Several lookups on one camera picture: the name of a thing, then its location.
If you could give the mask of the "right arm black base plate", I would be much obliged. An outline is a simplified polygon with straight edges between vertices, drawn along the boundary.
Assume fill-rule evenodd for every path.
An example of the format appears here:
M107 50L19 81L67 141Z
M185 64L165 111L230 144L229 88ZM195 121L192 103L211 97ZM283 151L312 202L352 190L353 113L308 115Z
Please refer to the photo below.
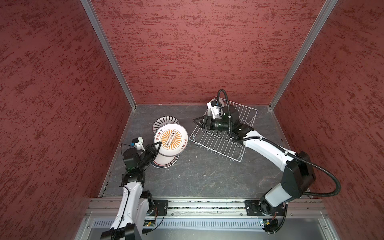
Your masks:
M283 216L286 210L283 203L273 207L266 200L245 200L244 204L247 216Z

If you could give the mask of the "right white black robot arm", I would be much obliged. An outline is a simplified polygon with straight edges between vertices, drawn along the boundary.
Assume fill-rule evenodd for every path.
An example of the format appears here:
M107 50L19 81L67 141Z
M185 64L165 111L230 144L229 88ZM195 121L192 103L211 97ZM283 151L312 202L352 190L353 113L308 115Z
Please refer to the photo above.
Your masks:
M208 112L193 122L202 130L226 132L228 140L259 153L283 172L280 183L260 199L259 211L264 215L270 216L282 203L300 198L315 182L316 175L306 153L289 151L263 137L240 120L234 106L210 107Z

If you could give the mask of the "blue striped white plate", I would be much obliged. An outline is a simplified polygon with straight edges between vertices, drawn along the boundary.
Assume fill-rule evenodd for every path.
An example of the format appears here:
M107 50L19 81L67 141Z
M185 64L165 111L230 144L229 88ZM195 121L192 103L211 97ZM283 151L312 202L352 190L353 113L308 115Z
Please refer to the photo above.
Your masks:
M166 124L179 124L179 120L173 116L163 116L163 117L160 117L158 118L154 123L153 123L153 126L152 126L152 131L153 133L155 134L157 132L157 130L162 127L163 125L166 125Z

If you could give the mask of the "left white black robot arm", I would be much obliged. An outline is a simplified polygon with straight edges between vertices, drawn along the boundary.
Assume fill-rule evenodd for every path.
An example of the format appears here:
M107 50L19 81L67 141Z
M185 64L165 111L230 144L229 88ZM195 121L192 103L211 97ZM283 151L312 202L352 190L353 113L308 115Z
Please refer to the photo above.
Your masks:
M158 156L162 143L143 147L141 138L133 140L122 153L126 167L121 182L123 197L118 214L110 230L103 232L101 240L140 240L146 215L154 207L152 194L144 190L145 169Z

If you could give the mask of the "green red rimmed plate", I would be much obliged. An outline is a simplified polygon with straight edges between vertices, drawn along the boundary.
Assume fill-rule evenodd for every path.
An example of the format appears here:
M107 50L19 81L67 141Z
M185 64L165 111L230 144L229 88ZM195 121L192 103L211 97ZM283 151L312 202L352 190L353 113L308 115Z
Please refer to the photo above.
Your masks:
M166 157L158 154L157 157L151 162L151 165L158 169L165 169L172 166L179 158L179 155L173 157Z

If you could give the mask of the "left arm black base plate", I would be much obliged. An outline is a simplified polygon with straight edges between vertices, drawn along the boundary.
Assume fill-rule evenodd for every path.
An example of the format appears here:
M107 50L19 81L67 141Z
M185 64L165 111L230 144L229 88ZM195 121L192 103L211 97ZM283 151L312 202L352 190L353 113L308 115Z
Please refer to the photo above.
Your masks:
M151 200L149 201L149 210L147 216L166 216L168 212L168 200Z

